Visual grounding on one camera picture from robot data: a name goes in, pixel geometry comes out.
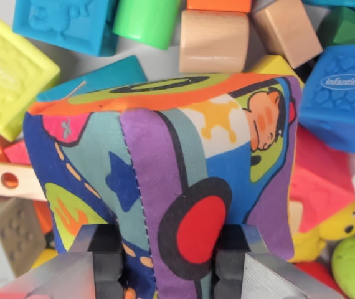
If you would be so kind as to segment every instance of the yellow toy duck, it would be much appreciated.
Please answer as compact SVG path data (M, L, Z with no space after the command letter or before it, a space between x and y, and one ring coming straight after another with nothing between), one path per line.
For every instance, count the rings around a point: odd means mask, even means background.
M326 247L326 241L338 241L355 234L355 201L308 232L299 232L303 206L289 201L290 230L294 243L291 263L316 260Z

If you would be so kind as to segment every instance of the teal rubber block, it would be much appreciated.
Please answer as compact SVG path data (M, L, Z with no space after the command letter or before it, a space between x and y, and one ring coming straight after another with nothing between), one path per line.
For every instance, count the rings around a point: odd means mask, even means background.
M330 147L355 153L355 45L326 48L306 82L299 116Z
M323 19L317 35L323 47L355 44L355 11L337 7Z
M355 0L302 0L303 3L315 6L326 6L334 8L337 6L346 6L355 10Z
M37 96L37 101L52 102L61 100L72 92L74 92L73 95L83 95L98 90L143 82L147 82L147 78L139 60L136 56L129 56L43 92Z
M93 56L112 56L118 0L17 0L13 31Z

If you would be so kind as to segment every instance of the colorful fabric block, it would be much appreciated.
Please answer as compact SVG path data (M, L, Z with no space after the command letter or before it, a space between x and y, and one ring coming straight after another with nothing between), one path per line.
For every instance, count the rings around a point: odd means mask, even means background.
M118 223L137 298L211 297L225 223L289 259L294 77L191 75L36 103L24 136L59 252L82 224Z

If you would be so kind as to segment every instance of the pink block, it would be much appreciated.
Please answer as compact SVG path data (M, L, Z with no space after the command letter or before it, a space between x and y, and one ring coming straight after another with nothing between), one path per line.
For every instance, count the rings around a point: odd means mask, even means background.
M4 153L11 163L31 165L24 140L7 147L4 149Z
M303 204L300 232L313 229L355 201L348 155L298 127L290 199Z
M27 293L4 293L0 292L0 299L26 299Z

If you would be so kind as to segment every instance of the wooden beam with hole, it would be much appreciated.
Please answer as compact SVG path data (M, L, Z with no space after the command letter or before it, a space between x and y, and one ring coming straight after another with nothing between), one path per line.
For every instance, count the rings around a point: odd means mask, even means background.
M0 163L0 196L46 201L32 166Z

